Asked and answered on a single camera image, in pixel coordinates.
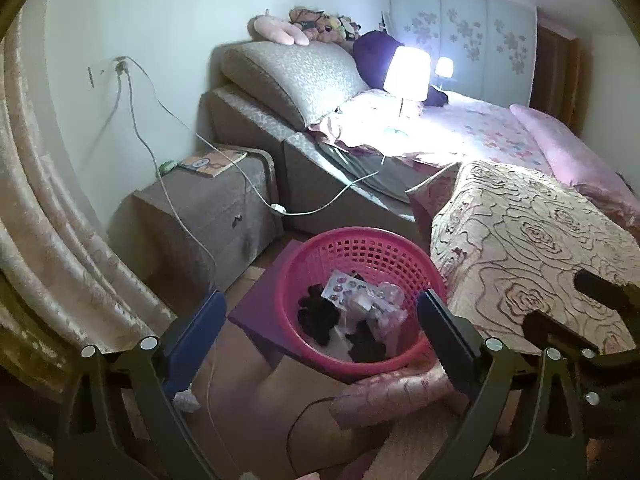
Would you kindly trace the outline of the clear plastic wrapper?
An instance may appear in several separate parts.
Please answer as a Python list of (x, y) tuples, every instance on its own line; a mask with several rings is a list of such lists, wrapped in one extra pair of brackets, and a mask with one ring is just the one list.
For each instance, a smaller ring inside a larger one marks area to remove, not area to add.
[(350, 322), (367, 322), (372, 332), (386, 335), (397, 330), (408, 318), (401, 307), (390, 304), (379, 292), (366, 288), (344, 299)]

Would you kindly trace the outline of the black trash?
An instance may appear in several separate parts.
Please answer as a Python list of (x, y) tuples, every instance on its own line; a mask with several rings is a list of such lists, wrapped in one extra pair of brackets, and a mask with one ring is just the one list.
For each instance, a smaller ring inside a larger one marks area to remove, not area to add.
[(320, 284), (307, 288), (307, 295), (298, 300), (297, 322), (304, 334), (320, 347), (326, 347), (331, 340), (331, 330), (340, 320), (340, 311), (322, 292)]

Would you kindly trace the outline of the pink plastic trash basket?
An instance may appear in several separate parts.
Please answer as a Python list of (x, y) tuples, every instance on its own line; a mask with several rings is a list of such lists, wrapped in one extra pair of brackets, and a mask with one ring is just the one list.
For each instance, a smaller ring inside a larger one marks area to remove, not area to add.
[(357, 380), (404, 367), (430, 345), (416, 306), (446, 286), (418, 245), (349, 226), (306, 240), (284, 260), (274, 308), (301, 356), (326, 374)]

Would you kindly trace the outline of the beige curtain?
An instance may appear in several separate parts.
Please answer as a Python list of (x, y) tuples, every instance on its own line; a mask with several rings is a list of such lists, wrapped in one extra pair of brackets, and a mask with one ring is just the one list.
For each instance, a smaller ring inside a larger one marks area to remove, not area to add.
[(44, 147), (27, 95), (22, 21), (1, 41), (1, 365), (57, 399), (77, 350), (160, 336), (175, 315), (100, 237)]

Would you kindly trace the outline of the rose patterned bedspread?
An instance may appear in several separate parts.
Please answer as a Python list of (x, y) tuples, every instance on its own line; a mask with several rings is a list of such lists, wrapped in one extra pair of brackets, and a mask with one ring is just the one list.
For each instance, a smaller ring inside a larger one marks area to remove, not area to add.
[(431, 231), (431, 258), (449, 310), (484, 337), (536, 354), (522, 330), (541, 311), (603, 353), (636, 345), (620, 315), (573, 284), (588, 270), (615, 284), (639, 281), (639, 245), (590, 200), (536, 170), (454, 164), (407, 193)]

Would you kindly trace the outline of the purple floor mat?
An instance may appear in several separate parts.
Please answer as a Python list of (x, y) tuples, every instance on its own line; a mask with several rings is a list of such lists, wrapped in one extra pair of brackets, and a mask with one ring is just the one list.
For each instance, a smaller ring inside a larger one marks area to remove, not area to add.
[(274, 303), (280, 271), (299, 245), (298, 240), (291, 240), (228, 314), (228, 321), (244, 332), (273, 370), (284, 356), (299, 358), (292, 337), (281, 326)]

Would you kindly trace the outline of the brown bedside cabinet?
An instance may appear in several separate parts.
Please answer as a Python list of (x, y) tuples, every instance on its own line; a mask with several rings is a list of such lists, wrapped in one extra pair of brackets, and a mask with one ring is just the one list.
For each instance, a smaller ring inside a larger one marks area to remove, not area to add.
[(120, 204), (108, 241), (132, 270), (166, 273), (197, 295), (227, 290), (272, 242), (282, 220), (260, 200), (276, 198), (272, 157), (249, 148), (216, 177), (176, 168)]

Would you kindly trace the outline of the pink folded quilt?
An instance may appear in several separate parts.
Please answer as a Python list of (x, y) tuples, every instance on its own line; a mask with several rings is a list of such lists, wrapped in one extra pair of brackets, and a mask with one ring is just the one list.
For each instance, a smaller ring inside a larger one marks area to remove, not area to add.
[(510, 111), (532, 135), (556, 180), (639, 237), (639, 200), (612, 167), (556, 118), (518, 104), (512, 104)]

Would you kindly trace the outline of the crumpled silver white packaging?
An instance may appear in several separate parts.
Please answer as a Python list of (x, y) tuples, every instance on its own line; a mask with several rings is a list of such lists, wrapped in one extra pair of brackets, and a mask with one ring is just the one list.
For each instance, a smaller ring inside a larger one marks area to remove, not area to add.
[(366, 289), (368, 283), (344, 273), (340, 270), (334, 270), (329, 276), (326, 286), (322, 289), (321, 297), (333, 302), (336, 306), (344, 304), (344, 299), (354, 292)]

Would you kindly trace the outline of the book on cabinet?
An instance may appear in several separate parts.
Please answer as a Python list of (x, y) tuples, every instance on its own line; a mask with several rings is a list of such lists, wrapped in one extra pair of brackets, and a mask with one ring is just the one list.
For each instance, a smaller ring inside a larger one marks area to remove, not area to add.
[(225, 148), (187, 157), (178, 163), (178, 167), (200, 176), (216, 178), (218, 174), (238, 164), (246, 156), (247, 151)]

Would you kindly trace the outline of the floral pink bed sheet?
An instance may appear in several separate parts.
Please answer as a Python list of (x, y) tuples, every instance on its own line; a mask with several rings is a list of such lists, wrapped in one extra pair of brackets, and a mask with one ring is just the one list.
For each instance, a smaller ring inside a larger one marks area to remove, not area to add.
[(367, 90), (307, 130), (346, 152), (383, 155), (421, 170), (488, 160), (552, 174), (534, 137), (510, 110), (458, 92), (446, 96), (443, 106), (422, 106)]

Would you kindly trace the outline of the floral sliding wardrobe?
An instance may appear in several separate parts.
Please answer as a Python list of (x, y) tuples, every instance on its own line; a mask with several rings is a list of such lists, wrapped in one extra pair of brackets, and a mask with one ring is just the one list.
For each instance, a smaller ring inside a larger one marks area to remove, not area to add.
[(390, 0), (390, 34), (452, 62), (442, 88), (508, 107), (533, 91), (537, 11), (509, 0)]

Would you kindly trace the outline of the lit white table lamp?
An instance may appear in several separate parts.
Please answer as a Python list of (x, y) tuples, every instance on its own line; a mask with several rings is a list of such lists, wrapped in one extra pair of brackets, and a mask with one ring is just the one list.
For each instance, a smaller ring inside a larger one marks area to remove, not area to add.
[(427, 99), (431, 65), (431, 55), (422, 49), (402, 46), (395, 50), (383, 89), (400, 99), (399, 116)]

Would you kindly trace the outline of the grey bed headboard cushion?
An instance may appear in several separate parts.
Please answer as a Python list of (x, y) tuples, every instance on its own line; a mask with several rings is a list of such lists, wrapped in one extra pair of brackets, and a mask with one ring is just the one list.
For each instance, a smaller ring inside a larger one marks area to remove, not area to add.
[(224, 52), (221, 71), (297, 130), (320, 122), (369, 89), (350, 53), (319, 41), (307, 47), (238, 44)]

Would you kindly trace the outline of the dark purple clothing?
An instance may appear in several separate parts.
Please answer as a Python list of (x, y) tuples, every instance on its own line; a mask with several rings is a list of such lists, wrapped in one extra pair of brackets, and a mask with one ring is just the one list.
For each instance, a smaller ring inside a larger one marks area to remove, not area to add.
[[(357, 70), (363, 81), (375, 90), (383, 90), (388, 66), (395, 50), (404, 44), (386, 34), (386, 32), (367, 32), (354, 42), (352, 56), (355, 59)], [(448, 96), (442, 90), (431, 85), (427, 99), (420, 103), (424, 106), (442, 107), (449, 102)]]

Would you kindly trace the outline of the brown plush toys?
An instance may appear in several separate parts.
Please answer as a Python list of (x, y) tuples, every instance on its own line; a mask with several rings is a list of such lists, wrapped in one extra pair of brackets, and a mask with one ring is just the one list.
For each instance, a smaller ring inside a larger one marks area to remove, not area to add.
[(299, 28), (310, 41), (329, 42), (356, 41), (361, 26), (346, 15), (329, 14), (296, 6), (288, 12), (290, 22)]

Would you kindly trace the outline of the wall socket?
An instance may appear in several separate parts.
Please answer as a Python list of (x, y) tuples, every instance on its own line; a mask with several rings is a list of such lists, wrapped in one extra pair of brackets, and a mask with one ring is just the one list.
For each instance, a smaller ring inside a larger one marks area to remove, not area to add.
[(91, 88), (97, 89), (107, 84), (124, 70), (126, 62), (126, 56), (116, 56), (116, 58), (107, 58), (89, 65), (88, 76)]

